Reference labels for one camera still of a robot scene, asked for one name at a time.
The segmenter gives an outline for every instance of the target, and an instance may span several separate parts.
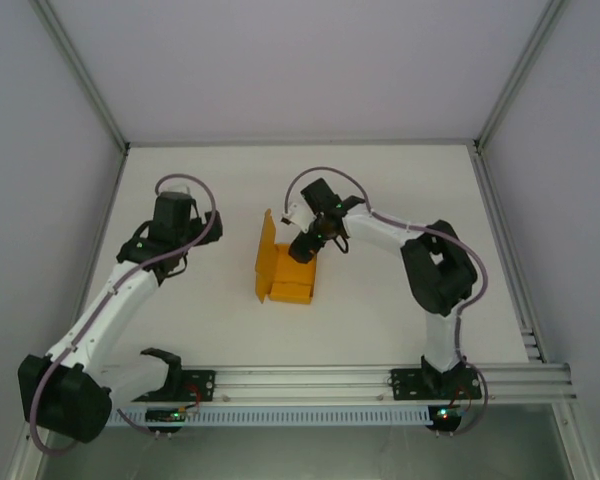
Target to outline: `white table surface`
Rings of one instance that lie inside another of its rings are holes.
[[[263,214],[272,208],[278,221],[289,182],[316,165],[354,176],[377,210],[417,222],[450,222],[490,275],[487,295],[464,314],[466,355],[477,363],[528,361],[466,147],[402,145],[132,149],[90,299],[109,276],[122,243],[151,218],[153,187],[163,175],[183,172],[205,181],[216,196],[224,236],[190,252],[187,272],[167,280],[140,308],[107,363],[131,361],[146,347],[198,366],[418,363],[423,311],[411,297],[402,260],[374,246],[353,240],[348,255],[335,245],[323,249],[311,305],[269,300],[261,305],[256,298]],[[318,176],[310,174],[297,185],[297,198]],[[357,193],[344,179],[322,176],[343,198]],[[199,208],[207,209],[204,192],[191,191]],[[278,241],[291,241],[297,233],[279,222],[277,229]]]

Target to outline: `cable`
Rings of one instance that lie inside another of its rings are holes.
[[[140,433],[142,433],[144,435],[149,435],[150,437],[154,437],[156,439],[160,436],[160,432],[152,432],[147,427],[143,427],[142,425],[138,425],[136,422],[134,422],[133,420],[131,420],[126,415],[126,413],[124,413],[120,408],[118,408],[116,411],[118,412],[118,415],[120,415],[120,417],[122,418],[122,420],[124,420],[124,423],[126,423],[127,425],[129,425],[136,432],[140,432]]]
[[[186,407],[184,407],[185,410],[189,410],[190,408],[195,407],[196,408],[196,412],[194,415],[197,415],[200,413],[200,400],[201,400],[201,395],[200,395],[200,391],[198,390],[198,387],[196,387],[195,385],[185,385],[185,388],[187,390],[189,390],[190,392],[195,393],[196,395],[196,403],[192,403],[191,405],[187,405]]]
[[[467,433],[467,432],[473,430],[476,427],[476,425],[478,425],[478,423],[480,423],[480,421],[482,420],[482,418],[484,417],[484,415],[487,411],[487,407],[489,405],[489,387],[487,386],[487,380],[484,378],[484,374],[482,373],[482,371],[478,367],[476,367],[474,364],[469,363],[467,361],[467,357],[465,357],[462,354],[461,342],[460,342],[461,330],[462,330],[462,316],[461,315],[462,315],[462,312],[467,307],[470,307],[471,305],[476,303],[478,300],[480,300],[487,291],[487,288],[489,286],[489,274],[487,273],[487,268],[485,267],[484,262],[471,247],[469,247],[467,244],[465,244],[461,240],[459,240],[455,237],[452,237],[451,235],[448,235],[444,232],[440,232],[438,230],[434,230],[432,228],[428,228],[428,227],[421,226],[421,225],[406,224],[406,223],[403,223],[403,222],[400,222],[400,221],[397,221],[397,220],[394,220],[391,218],[387,218],[387,217],[375,212],[373,210],[373,208],[371,207],[371,201],[369,199],[369,195],[367,194],[367,191],[364,189],[364,187],[350,175],[344,173],[341,170],[338,170],[337,168],[333,168],[333,167],[327,167],[327,166],[312,167],[312,168],[308,168],[307,170],[298,174],[292,180],[292,182],[289,184],[289,187],[287,188],[287,192],[284,197],[285,213],[287,213],[289,210],[289,197],[291,196],[291,191],[293,190],[293,187],[295,186],[295,184],[298,182],[298,180],[300,180],[306,174],[311,173],[311,172],[316,172],[316,171],[327,171],[327,172],[336,173],[336,174],[346,178],[347,180],[351,181],[351,183],[353,183],[356,187],[358,187],[358,190],[360,190],[360,193],[362,194],[362,197],[364,199],[364,203],[367,207],[367,210],[369,211],[369,213],[371,214],[371,216],[373,218],[375,218],[381,222],[384,222],[387,225],[391,225],[393,227],[410,229],[410,230],[414,230],[417,232],[427,233],[429,235],[434,235],[436,237],[440,237],[443,240],[451,242],[454,245],[460,247],[465,252],[467,252],[467,254],[478,265],[478,269],[480,270],[480,275],[482,276],[482,285],[481,285],[478,293],[476,293],[471,299],[467,300],[466,302],[461,304],[456,309],[456,325],[455,325],[455,330],[454,330],[454,345],[455,345],[455,349],[456,349],[456,355],[457,355],[458,359],[460,360],[460,362],[463,363],[464,365],[466,365],[467,367],[469,367],[470,369],[472,369],[474,372],[476,372],[476,375],[480,379],[480,381],[482,383],[482,387],[484,389],[484,401],[482,403],[482,409],[480,410],[480,412],[471,420],[471,422],[466,427],[464,427],[460,430],[456,430],[454,433],[449,433],[449,432],[440,432],[440,433],[443,433],[445,435],[448,434],[449,436],[452,436],[452,435],[455,436],[455,435],[462,435],[463,433]]]
[[[453,394],[453,399],[451,400],[451,402],[449,403],[449,405],[447,405],[445,408],[449,409],[449,408],[460,407],[460,405],[456,405],[455,407],[453,405],[454,403],[456,403],[456,400],[459,400],[458,394],[460,392],[464,392],[464,394],[467,396],[467,399],[469,399],[469,405],[467,405],[467,408],[464,409],[464,412],[467,413],[471,409],[472,398],[471,398],[471,394],[469,393],[469,390],[467,390],[464,387],[464,385],[460,385],[458,388],[456,388],[456,392]]]
[[[100,303],[98,303],[98,305],[94,309],[93,313],[89,316],[89,319],[86,321],[84,326],[80,329],[80,331],[76,334],[74,339],[71,341],[70,347],[67,347],[60,355],[58,355],[58,357],[53,361],[53,363],[49,366],[47,371],[44,373],[44,375],[42,376],[42,379],[40,380],[40,383],[38,383],[36,391],[33,395],[33,400],[31,402],[31,410],[29,412],[29,432],[31,434],[31,439],[33,440],[34,445],[42,453],[44,453],[46,455],[50,455],[50,456],[64,455],[69,450],[74,448],[76,446],[76,444],[78,443],[78,442],[74,441],[73,443],[71,443],[71,445],[69,445],[68,447],[65,447],[65,448],[50,448],[44,444],[44,442],[40,438],[40,434],[38,433],[37,420],[38,420],[38,409],[40,407],[40,398],[42,397],[42,393],[44,392],[44,389],[47,386],[47,383],[49,382],[49,379],[51,378],[53,373],[62,364],[64,359],[67,358],[67,356],[72,351],[75,351],[78,348],[77,347],[78,343],[87,334],[87,332],[89,331],[89,329],[91,328],[93,323],[96,321],[96,319],[98,318],[100,313],[102,313],[102,310],[109,303],[109,300],[111,300],[111,298],[113,298],[113,296],[115,294],[117,294],[120,287],[127,280],[129,280],[129,278],[131,278],[133,275],[135,275],[138,271],[140,271],[146,267],[149,267],[155,263],[178,256],[182,253],[186,253],[189,249],[195,247],[198,243],[200,243],[202,241],[202,239],[204,239],[204,237],[207,235],[207,233],[209,233],[209,231],[213,227],[213,224],[216,219],[216,213],[217,213],[216,200],[215,200],[215,197],[213,196],[213,193],[209,189],[209,187],[207,187],[207,185],[202,180],[200,180],[192,175],[187,175],[186,173],[172,173],[172,174],[166,175],[166,176],[162,177],[160,180],[158,180],[158,182],[156,183],[155,188],[154,188],[156,195],[160,194],[160,187],[162,186],[162,184],[164,182],[166,182],[167,180],[171,180],[173,178],[183,178],[185,180],[190,180],[190,181],[200,185],[204,189],[204,191],[209,196],[209,201],[211,202],[211,216],[209,217],[209,221],[207,222],[205,228],[202,230],[200,235],[198,235],[190,243],[186,244],[183,247],[177,248],[176,250],[173,250],[171,252],[167,252],[162,255],[158,255],[155,258],[146,260],[146,261],[140,263],[139,265],[135,266],[131,270],[129,270],[122,277],[120,277],[120,279],[113,285],[113,287],[111,289],[113,293],[111,291],[106,293],[106,295],[102,298],[102,300],[100,300]],[[133,423],[131,421],[131,419],[129,419],[121,410],[118,410],[118,413],[122,416],[122,419],[125,420],[125,422],[127,422],[127,423],[131,422],[131,423],[129,423],[129,425],[131,425]]]

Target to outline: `white wall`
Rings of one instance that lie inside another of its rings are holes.
[[[0,1],[0,478],[18,365],[70,323],[117,159],[28,2]]]
[[[600,0],[572,2],[487,157],[600,447]]]
[[[131,141],[475,138],[546,0],[52,0]]]

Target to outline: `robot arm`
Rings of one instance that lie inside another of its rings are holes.
[[[283,222],[293,223],[302,230],[292,242],[289,254],[306,263],[328,240],[334,240],[347,253],[348,239],[357,239],[399,256],[411,293],[425,311],[427,342],[422,357],[423,376],[436,393],[455,388],[453,378],[464,368],[454,337],[457,309],[471,296],[477,281],[467,253],[440,237],[412,229],[416,224],[377,212],[374,215],[361,198],[341,200],[323,179],[303,189],[302,196],[309,208],[292,204],[283,216]],[[438,221],[428,228],[457,238],[447,222]]]
[[[196,211],[193,219],[192,207]],[[166,279],[186,269],[187,251],[166,254],[198,238],[212,221],[209,212],[205,217],[206,225],[188,194],[163,192],[157,197],[153,219],[144,222],[122,246],[118,264],[78,322],[44,357],[29,355],[20,365],[18,380],[27,421],[35,407],[36,390],[54,366],[43,385],[36,423],[84,443],[98,436],[113,408],[147,392],[168,394],[177,387],[180,358],[168,352],[150,348],[132,365],[111,371],[104,370],[104,365],[140,306]],[[222,221],[216,211],[213,224],[198,245],[221,236]],[[180,263],[184,267],[175,271]]]

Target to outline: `open box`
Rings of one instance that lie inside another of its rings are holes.
[[[289,256],[289,244],[276,244],[275,239],[276,226],[269,209],[264,214],[256,260],[256,295],[261,303],[266,295],[275,302],[311,303],[318,256],[309,263],[298,263]]]

